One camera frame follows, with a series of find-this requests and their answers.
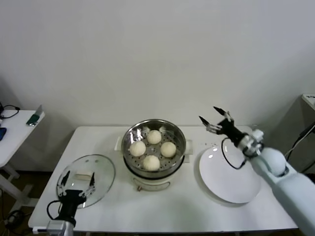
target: smartphone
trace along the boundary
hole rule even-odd
[[[0,128],[0,141],[3,139],[6,133],[6,128]]]

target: table leg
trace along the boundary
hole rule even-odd
[[[6,164],[3,166],[3,169],[5,172],[7,172],[9,175],[13,176],[13,178],[19,178],[20,175],[13,169],[13,167],[9,164]]]
[[[28,194],[33,188],[33,185],[31,184],[27,184],[23,191],[20,191],[10,181],[8,181],[5,177],[0,175],[0,188],[2,188],[5,192],[7,192],[9,195],[16,199],[16,202],[10,212],[14,210],[19,210],[23,206],[35,207],[38,202],[37,198],[28,197]]]
[[[0,175],[0,187],[19,202],[27,204],[30,201],[24,192],[20,191],[2,175]]]

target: white plate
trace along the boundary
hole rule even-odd
[[[230,140],[224,141],[226,158],[239,167],[244,156]],[[222,155],[221,145],[206,150],[199,162],[201,177],[206,186],[218,197],[231,203],[248,203],[260,191],[260,176],[247,162],[240,170],[229,166]]]

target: glass lid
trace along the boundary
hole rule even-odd
[[[115,178],[115,166],[106,156],[93,154],[72,162],[60,175],[57,195],[65,195],[67,189],[82,190],[87,197],[78,208],[97,203],[111,188]]]

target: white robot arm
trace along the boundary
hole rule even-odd
[[[207,131],[225,134],[250,161],[257,174],[270,185],[273,194],[300,230],[307,236],[315,235],[315,184],[305,175],[296,172],[284,155],[264,147],[263,132],[242,133],[234,126],[229,112],[215,109],[225,117],[218,125],[209,124],[200,117]]]

